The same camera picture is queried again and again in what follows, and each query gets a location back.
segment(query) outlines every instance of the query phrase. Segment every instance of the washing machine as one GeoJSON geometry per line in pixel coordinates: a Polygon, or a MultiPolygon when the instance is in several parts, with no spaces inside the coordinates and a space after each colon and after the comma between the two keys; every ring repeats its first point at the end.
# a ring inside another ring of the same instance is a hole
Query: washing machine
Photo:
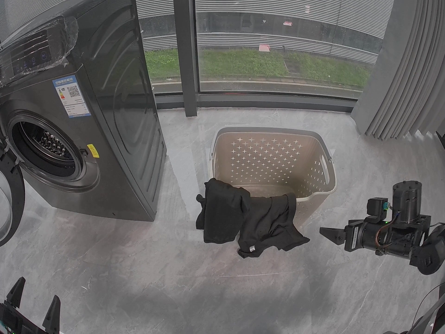
{"type": "Polygon", "coordinates": [[[166,147],[136,0],[68,0],[3,42],[0,128],[0,245],[23,179],[53,207],[153,221],[166,147]]]}

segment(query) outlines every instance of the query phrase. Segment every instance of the window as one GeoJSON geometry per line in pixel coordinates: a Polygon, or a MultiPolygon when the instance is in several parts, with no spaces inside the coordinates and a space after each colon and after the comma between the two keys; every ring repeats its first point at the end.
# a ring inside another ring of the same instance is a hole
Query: window
{"type": "Polygon", "coordinates": [[[153,92],[181,93],[173,0],[136,0],[153,92]]]}
{"type": "Polygon", "coordinates": [[[392,3],[195,0],[200,91],[359,97],[392,3]]]}

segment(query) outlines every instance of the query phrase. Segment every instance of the white plastic laundry basket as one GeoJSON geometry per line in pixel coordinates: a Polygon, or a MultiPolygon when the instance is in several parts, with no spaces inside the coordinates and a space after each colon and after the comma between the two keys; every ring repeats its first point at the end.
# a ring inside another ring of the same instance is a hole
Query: white plastic laundry basket
{"type": "Polygon", "coordinates": [[[295,193],[295,226],[302,225],[337,188],[323,139],[305,130],[223,128],[214,137],[209,173],[254,197],[295,193]]]}

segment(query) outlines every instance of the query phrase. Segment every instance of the gray marble floor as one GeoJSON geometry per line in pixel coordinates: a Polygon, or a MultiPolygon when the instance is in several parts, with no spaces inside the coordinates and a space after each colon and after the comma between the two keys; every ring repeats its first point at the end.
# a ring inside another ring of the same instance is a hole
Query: gray marble floor
{"type": "MultiPolygon", "coordinates": [[[[168,157],[156,220],[102,219],[50,207],[27,186],[25,214],[0,248],[0,299],[26,278],[21,311],[41,324],[54,294],[70,333],[381,334],[408,330],[422,298],[442,281],[371,251],[346,253],[320,226],[363,218],[366,201],[391,198],[402,180],[423,183],[422,212],[445,220],[445,150],[416,134],[382,143],[359,136],[348,114],[274,109],[159,113],[168,157]],[[194,200],[208,180],[216,131],[226,125],[319,133],[331,151],[337,191],[301,229],[311,239],[289,252],[242,259],[237,243],[203,243],[194,200]]],[[[420,308],[424,313],[437,291],[420,308]]]]}

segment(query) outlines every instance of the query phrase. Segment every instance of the black clothing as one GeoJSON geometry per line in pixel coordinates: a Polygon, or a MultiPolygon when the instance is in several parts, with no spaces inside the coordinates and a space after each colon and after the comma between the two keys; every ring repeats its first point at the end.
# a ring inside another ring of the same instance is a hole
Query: black clothing
{"type": "Polygon", "coordinates": [[[242,258],[258,257],[268,247],[289,251],[309,242],[293,224],[295,194],[279,197],[252,197],[251,211],[242,224],[238,254],[242,258]]]}
{"type": "Polygon", "coordinates": [[[295,194],[279,197],[251,197],[243,188],[235,188],[212,178],[206,185],[206,197],[196,200],[203,207],[196,228],[204,230],[204,242],[223,244],[235,240],[240,232],[238,254],[258,257],[268,247],[289,251],[309,242],[293,224],[297,207],[295,194]]]}
{"type": "Polygon", "coordinates": [[[204,230],[204,242],[223,244],[235,240],[250,211],[250,193],[212,178],[206,185],[206,197],[196,200],[203,207],[196,219],[196,228],[204,230]]]}

